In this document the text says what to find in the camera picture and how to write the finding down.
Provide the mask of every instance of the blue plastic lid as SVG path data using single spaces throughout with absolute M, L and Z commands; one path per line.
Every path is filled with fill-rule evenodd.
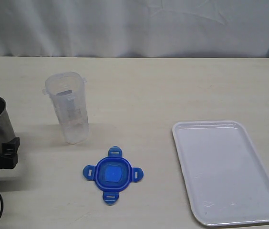
M 103 158 L 96 166 L 86 166 L 83 175 L 88 180 L 94 180 L 102 190 L 106 204 L 112 205 L 119 198 L 131 182 L 140 181 L 144 174 L 140 168 L 132 168 L 130 163 L 122 157 L 120 147 L 113 146 L 108 151 L 108 157 Z

